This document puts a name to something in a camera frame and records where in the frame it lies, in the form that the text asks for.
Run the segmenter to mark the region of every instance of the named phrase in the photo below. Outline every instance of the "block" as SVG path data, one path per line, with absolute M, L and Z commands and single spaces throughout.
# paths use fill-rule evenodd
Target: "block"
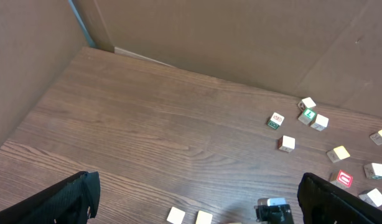
M 314 118 L 317 113 L 314 112 L 312 109 L 306 109 L 304 110 L 298 120 L 301 121 L 303 124 L 308 125 Z
M 353 177 L 345 171 L 339 170 L 332 173 L 329 182 L 341 189 L 347 189 L 352 186 Z
M 307 98 L 304 98 L 303 100 L 301 100 L 297 104 L 297 106 L 299 107 L 300 110 L 304 111 L 306 109 L 311 109 L 311 108 L 315 107 L 315 103 L 311 97 L 307 97 Z
M 373 189 L 368 193 L 360 194 L 359 198 L 374 207 L 379 207 L 382 205 L 382 194 L 378 189 Z
M 185 212 L 178 208 L 172 207 L 166 220 L 173 224 L 181 224 L 183 222 L 184 215 Z
M 364 165 L 366 178 L 369 179 L 382 179 L 382 164 L 370 163 Z
M 382 130 L 374 133 L 370 136 L 373 142 L 375 142 L 378 146 L 382 145 Z
M 328 151 L 327 155 L 332 162 L 338 162 L 342 159 L 350 157 L 350 154 L 347 152 L 344 146 L 339 146 L 335 149 L 332 149 L 331 151 Z
M 276 130 L 280 127 L 284 119 L 285 118 L 283 116 L 274 112 L 274 114 L 271 116 L 270 120 L 268 121 L 267 125 Z
M 295 149 L 295 139 L 289 136 L 283 136 L 278 140 L 278 149 L 292 152 Z
M 204 211 L 199 211 L 195 224 L 211 224 L 213 215 Z
M 315 119 L 313 120 L 312 124 L 310 125 L 311 128 L 314 128 L 318 131 L 322 131 L 328 126 L 329 119 L 322 116 L 321 114 L 317 114 Z

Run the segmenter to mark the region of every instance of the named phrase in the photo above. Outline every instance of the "white cube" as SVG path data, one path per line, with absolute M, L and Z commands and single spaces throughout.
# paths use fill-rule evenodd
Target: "white cube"
M 316 112 L 314 112 L 312 109 L 306 109 L 300 114 L 298 120 L 301 121 L 303 124 L 308 125 L 314 118 L 315 115 L 317 115 Z
M 166 220 L 173 224 L 181 224 L 183 222 L 184 215 L 185 212 L 178 208 L 172 207 Z
M 322 131 L 328 126 L 329 119 L 322 116 L 321 114 L 317 114 L 313 123 L 310 125 L 311 128 L 314 128 L 318 131 Z
M 370 163 L 364 166 L 365 175 L 369 179 L 382 179 L 382 164 Z
M 382 145 L 382 130 L 374 133 L 370 136 L 373 142 L 375 142 L 378 146 Z
M 311 108 L 315 107 L 315 103 L 311 97 L 307 97 L 307 98 L 304 98 L 303 100 L 301 100 L 297 104 L 297 106 L 299 107 L 300 110 L 304 111 L 306 109 L 311 109 Z
M 271 116 L 270 120 L 268 121 L 267 125 L 272 127 L 273 129 L 277 129 L 280 127 L 282 122 L 284 122 L 284 119 L 285 117 L 274 112 L 274 114 Z
M 332 173 L 329 182 L 341 189 L 347 189 L 352 186 L 353 176 L 343 170 L 339 170 Z
M 359 197 L 366 203 L 379 207 L 382 205 L 382 194 L 378 189 L 373 189 L 368 193 L 360 194 Z
M 286 152 L 292 152 L 295 149 L 295 139 L 289 136 L 283 136 L 278 141 L 278 149 Z
M 204 211 L 199 211 L 195 224 L 211 224 L 213 215 Z
M 350 154 L 347 152 L 344 146 L 339 146 L 335 149 L 332 149 L 331 151 L 327 152 L 327 155 L 332 162 L 338 162 L 342 159 L 350 157 Z

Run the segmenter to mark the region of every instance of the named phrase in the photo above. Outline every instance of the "white block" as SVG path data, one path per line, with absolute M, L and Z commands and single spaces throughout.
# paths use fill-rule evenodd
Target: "white block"
M 277 129 L 280 127 L 282 122 L 284 122 L 284 119 L 285 119 L 285 117 L 274 112 L 273 115 L 271 116 L 270 120 L 268 121 L 267 125 L 274 128 L 274 129 Z
M 300 114 L 298 120 L 308 125 L 315 118 L 315 115 L 317 115 L 317 113 L 312 109 L 306 109 Z
M 204 211 L 199 211 L 195 224 L 211 224 L 213 215 Z
M 322 131 L 328 126 L 329 119 L 322 116 L 321 114 L 317 114 L 313 123 L 310 125 L 311 128 L 314 128 L 318 131 Z
M 173 224 L 181 224 L 183 222 L 184 215 L 185 212 L 178 208 L 172 207 L 166 220 Z
M 382 145 L 382 130 L 374 133 L 370 136 L 373 142 L 375 142 L 378 146 Z
M 297 106 L 299 107 L 300 110 L 304 111 L 306 109 L 311 109 L 311 108 L 315 107 L 315 103 L 311 97 L 307 97 L 307 98 L 304 98 L 303 100 L 301 100 L 297 104 Z
M 338 162 L 342 159 L 350 157 L 350 154 L 347 152 L 344 146 L 339 146 L 335 149 L 332 149 L 331 151 L 327 152 L 327 155 L 332 162 Z
M 366 194 L 360 194 L 359 197 L 372 206 L 379 207 L 382 205 L 382 194 L 378 189 L 373 189 Z
M 278 141 L 278 149 L 286 152 L 292 152 L 295 149 L 295 139 L 289 136 L 283 136 Z
M 370 179 L 382 179 L 382 164 L 370 163 L 364 166 L 365 175 Z
M 353 176 L 343 170 L 339 170 L 332 173 L 329 182 L 341 189 L 347 189 L 352 186 Z

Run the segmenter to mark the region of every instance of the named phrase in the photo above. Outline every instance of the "wooden surface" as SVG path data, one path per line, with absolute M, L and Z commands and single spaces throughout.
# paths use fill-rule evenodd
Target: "wooden surface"
M 68 1 L 0 1 L 0 146 L 85 45 Z
M 97 40 L 382 117 L 382 0 L 78 1 Z
M 172 206 L 195 223 L 254 223 L 263 197 L 285 197 L 302 223 L 297 187 L 305 172 L 354 176 L 357 195 L 378 188 L 363 164 L 382 163 L 369 135 L 382 119 L 318 105 L 319 132 L 297 117 L 298 98 L 156 63 L 84 48 L 0 150 L 0 210 L 72 175 L 97 170 L 101 202 L 90 223 L 165 223 Z M 273 112 L 282 126 L 266 125 Z M 290 154 L 276 149 L 296 139 Z M 332 164 L 344 145 L 351 158 Z

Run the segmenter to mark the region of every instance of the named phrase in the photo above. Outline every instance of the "yellow-topped cube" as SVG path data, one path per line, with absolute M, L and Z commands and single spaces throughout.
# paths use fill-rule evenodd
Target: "yellow-topped cube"
M 342 159 L 350 157 L 350 154 L 344 146 L 339 146 L 335 149 L 332 149 L 331 151 L 327 152 L 327 155 L 332 162 L 338 162 Z
M 372 139 L 375 144 L 378 146 L 382 144 L 382 130 L 378 131 L 377 133 L 373 133 L 370 138 Z

